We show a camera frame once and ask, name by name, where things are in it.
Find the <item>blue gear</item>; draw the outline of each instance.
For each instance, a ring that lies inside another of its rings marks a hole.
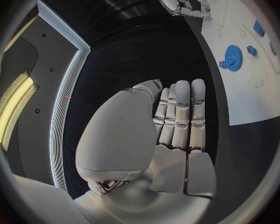
[[[243,54],[239,47],[231,45],[225,52],[225,64],[230,71],[238,71],[243,64]]]

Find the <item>white panel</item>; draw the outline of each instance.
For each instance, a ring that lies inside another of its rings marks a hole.
[[[230,45],[238,46],[243,53],[239,71],[218,67],[225,86],[230,125],[280,116],[280,61],[271,50],[269,34],[265,32],[261,37],[253,29],[257,14],[239,0],[206,1],[210,3],[211,17],[204,18],[201,34],[217,65],[224,61]],[[249,45],[257,49],[256,57],[247,52]]]

